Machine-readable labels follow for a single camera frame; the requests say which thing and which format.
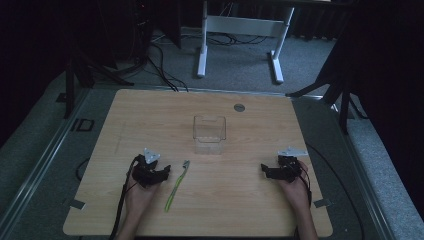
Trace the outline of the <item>dark curtain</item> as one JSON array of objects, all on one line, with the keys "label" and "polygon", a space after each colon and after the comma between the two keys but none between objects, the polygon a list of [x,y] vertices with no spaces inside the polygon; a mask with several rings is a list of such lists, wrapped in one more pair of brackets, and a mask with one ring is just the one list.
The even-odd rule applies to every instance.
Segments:
[{"label": "dark curtain", "polygon": [[424,216],[424,0],[359,0],[333,54]]},{"label": "dark curtain", "polygon": [[0,147],[64,70],[55,0],[0,0]]}]

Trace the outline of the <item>black square floor bracket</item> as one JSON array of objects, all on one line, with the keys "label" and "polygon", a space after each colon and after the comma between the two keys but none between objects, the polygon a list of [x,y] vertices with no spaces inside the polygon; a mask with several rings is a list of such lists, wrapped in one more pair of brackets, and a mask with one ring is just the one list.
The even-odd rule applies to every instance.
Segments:
[{"label": "black square floor bracket", "polygon": [[94,128],[95,121],[92,119],[76,119],[71,127],[72,131],[90,132]]}]

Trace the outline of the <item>person's right hand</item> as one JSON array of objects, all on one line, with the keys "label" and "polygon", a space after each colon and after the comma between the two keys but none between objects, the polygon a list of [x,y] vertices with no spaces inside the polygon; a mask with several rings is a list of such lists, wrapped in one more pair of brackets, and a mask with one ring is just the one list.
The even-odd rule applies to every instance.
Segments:
[{"label": "person's right hand", "polygon": [[308,168],[302,161],[300,161],[300,166],[301,175],[296,177],[291,183],[285,180],[277,181],[287,201],[296,213],[310,209],[309,188],[306,180]]}]

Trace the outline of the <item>green toothbrush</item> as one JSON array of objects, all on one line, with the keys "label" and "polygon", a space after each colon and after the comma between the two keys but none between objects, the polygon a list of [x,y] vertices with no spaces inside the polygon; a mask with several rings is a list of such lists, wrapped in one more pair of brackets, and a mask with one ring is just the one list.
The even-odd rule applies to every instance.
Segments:
[{"label": "green toothbrush", "polygon": [[183,181],[183,179],[184,179],[184,177],[185,177],[185,175],[186,175],[186,173],[189,169],[190,163],[191,163],[190,160],[184,161],[184,163],[183,163],[183,169],[184,170],[183,170],[182,174],[177,178],[177,180],[174,184],[174,187],[173,187],[173,189],[172,189],[172,191],[171,191],[171,193],[170,193],[170,195],[169,195],[169,197],[166,201],[166,204],[165,204],[165,207],[164,207],[165,212],[169,212],[171,205],[173,203],[174,197],[176,195],[176,192],[177,192],[181,182]]}]

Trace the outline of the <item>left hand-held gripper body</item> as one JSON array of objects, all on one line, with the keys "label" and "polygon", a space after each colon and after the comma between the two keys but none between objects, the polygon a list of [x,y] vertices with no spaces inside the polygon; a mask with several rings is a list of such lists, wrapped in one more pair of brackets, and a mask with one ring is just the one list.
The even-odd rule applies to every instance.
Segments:
[{"label": "left hand-held gripper body", "polygon": [[137,164],[133,168],[132,177],[143,188],[154,185],[154,178],[160,175],[156,171],[159,158],[159,153],[151,151],[148,148],[145,148],[144,153],[139,154],[135,158]]}]

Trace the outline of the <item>white metal desk frame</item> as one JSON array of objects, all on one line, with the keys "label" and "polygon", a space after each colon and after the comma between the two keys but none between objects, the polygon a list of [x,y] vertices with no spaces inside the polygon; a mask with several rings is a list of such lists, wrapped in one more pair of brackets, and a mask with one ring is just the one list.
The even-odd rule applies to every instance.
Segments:
[{"label": "white metal desk frame", "polygon": [[278,42],[276,48],[270,52],[270,62],[274,72],[275,81],[279,84],[282,84],[284,82],[284,77],[280,64],[280,54],[287,36],[294,10],[294,7],[289,7],[282,21],[215,16],[208,14],[208,1],[203,0],[201,28],[202,44],[199,54],[197,76],[202,78],[206,75],[208,33],[274,37],[278,39]]}]

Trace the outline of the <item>black tripod stand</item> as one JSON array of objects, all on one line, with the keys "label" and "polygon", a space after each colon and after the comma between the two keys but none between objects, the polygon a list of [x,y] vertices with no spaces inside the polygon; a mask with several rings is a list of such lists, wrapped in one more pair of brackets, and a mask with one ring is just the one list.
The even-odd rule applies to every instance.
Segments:
[{"label": "black tripod stand", "polygon": [[322,101],[327,105],[332,105],[338,98],[341,98],[339,126],[342,132],[347,134],[349,104],[352,102],[351,94],[353,93],[355,77],[356,71],[351,61],[328,57],[314,83],[298,91],[287,93],[286,96],[299,98],[324,85],[328,85]]},{"label": "black tripod stand", "polygon": [[72,46],[71,57],[65,69],[65,119],[69,118],[71,113],[75,109],[74,79],[77,78],[83,88],[91,88],[94,85],[94,79],[91,74],[90,68],[97,70],[100,74],[108,77],[109,79],[113,80],[114,82],[120,85],[133,86],[133,83],[123,80],[116,74],[107,70],[105,67],[96,63],[82,50],[80,50],[78,46]]}]

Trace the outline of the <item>metal floor rail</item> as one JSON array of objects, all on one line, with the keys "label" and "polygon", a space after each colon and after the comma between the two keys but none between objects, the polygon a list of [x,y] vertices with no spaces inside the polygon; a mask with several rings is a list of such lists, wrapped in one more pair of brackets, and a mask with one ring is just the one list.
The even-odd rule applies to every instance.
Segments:
[{"label": "metal floor rail", "polygon": [[340,122],[342,108],[337,104],[331,104],[330,109],[333,111],[336,123],[340,125],[341,137],[349,155],[353,176],[372,221],[372,226],[380,240],[393,240],[394,234],[388,225],[388,218],[385,216],[383,206],[380,204],[371,179],[367,174],[367,166],[363,163],[360,150],[353,139],[353,134],[348,132],[346,122]]},{"label": "metal floor rail", "polygon": [[0,240],[7,240],[75,122],[89,89],[77,93],[70,113],[45,93],[0,148]]}]

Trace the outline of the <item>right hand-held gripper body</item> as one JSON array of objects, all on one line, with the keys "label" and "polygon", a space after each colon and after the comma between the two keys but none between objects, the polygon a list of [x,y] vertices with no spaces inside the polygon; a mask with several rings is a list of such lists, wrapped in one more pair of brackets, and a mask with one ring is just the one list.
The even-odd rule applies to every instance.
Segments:
[{"label": "right hand-held gripper body", "polygon": [[308,156],[307,150],[301,150],[294,147],[287,147],[284,150],[277,152],[278,164],[283,171],[283,179],[286,182],[293,182],[297,177],[300,177],[303,171],[298,158]]}]

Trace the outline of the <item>clear plastic container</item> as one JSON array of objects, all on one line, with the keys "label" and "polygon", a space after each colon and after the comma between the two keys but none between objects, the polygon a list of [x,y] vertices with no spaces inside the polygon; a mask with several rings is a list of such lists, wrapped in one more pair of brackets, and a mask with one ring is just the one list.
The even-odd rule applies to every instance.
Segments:
[{"label": "clear plastic container", "polygon": [[220,155],[226,140],[226,118],[214,115],[195,116],[193,139],[196,154]]}]

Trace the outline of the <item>dark computer tower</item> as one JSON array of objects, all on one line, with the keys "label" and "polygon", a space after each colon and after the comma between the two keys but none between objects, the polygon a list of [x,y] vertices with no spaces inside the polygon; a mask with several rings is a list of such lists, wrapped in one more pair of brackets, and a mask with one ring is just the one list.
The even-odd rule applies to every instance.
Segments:
[{"label": "dark computer tower", "polygon": [[143,62],[151,35],[144,0],[97,0],[114,61]]}]

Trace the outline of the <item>person's left hand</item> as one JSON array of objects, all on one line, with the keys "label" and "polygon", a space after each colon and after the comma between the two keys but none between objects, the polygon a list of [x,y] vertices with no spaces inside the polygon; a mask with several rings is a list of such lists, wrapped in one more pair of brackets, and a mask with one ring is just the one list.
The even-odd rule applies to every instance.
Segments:
[{"label": "person's left hand", "polygon": [[152,201],[159,184],[142,187],[132,176],[129,176],[125,190],[125,204],[128,214],[142,215]]}]

